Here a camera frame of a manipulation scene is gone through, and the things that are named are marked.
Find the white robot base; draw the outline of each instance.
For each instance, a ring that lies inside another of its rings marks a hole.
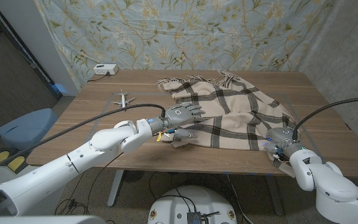
[[[195,185],[178,187],[177,190],[168,191],[153,203],[149,213],[148,224],[187,224],[189,222],[192,224],[237,224],[233,206],[215,191]],[[182,197],[189,198],[194,204],[186,198],[181,198],[178,192]],[[201,216],[204,220],[206,214],[212,213],[215,214],[207,216],[208,220],[203,222],[190,218],[198,215],[199,218]]]

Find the robot finger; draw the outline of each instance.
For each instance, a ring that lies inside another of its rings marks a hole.
[[[193,106],[191,103],[181,103],[180,104],[182,107],[184,107],[184,108],[187,108],[187,107],[189,107],[189,106]]]
[[[197,136],[193,133],[190,133],[189,131],[185,130],[185,129],[177,129],[175,131],[175,135],[179,136],[181,138],[197,138]]]
[[[204,121],[204,118],[200,117],[200,116],[194,116],[194,121]]]
[[[193,110],[191,111],[192,115],[199,115],[199,114],[205,114],[205,111],[203,110]]]
[[[192,110],[199,110],[199,109],[201,109],[201,107],[202,107],[202,106],[195,106],[195,105],[193,105],[193,106],[187,107],[187,109],[190,110],[190,111],[192,111]]]

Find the floral curtain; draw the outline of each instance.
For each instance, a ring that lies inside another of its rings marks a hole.
[[[334,0],[34,0],[78,89],[119,69],[293,71]]]

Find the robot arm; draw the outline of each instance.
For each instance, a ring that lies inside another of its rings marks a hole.
[[[302,145],[300,136],[292,139],[290,128],[273,128],[267,132],[267,151],[290,158],[296,181],[301,189],[316,189],[316,208],[322,216],[336,223],[358,223],[358,187],[342,175],[332,162],[321,158]]]
[[[200,121],[201,107],[189,103],[166,110],[166,117],[121,121],[112,129],[100,130],[79,148],[32,172],[0,184],[0,216],[20,216],[52,192],[67,184],[85,170],[110,161],[118,147],[132,152],[153,134],[179,125]]]

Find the beige plaid blanket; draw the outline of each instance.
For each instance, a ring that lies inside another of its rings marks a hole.
[[[165,78],[158,87],[169,91],[177,103],[191,102],[205,111],[203,122],[183,126],[197,135],[195,139],[169,139],[176,146],[191,143],[199,146],[264,151],[270,128],[294,128],[289,112],[277,100],[262,93],[251,83],[227,71],[219,71],[221,81],[190,76],[189,80]],[[272,164],[295,176],[288,158],[269,154]]]

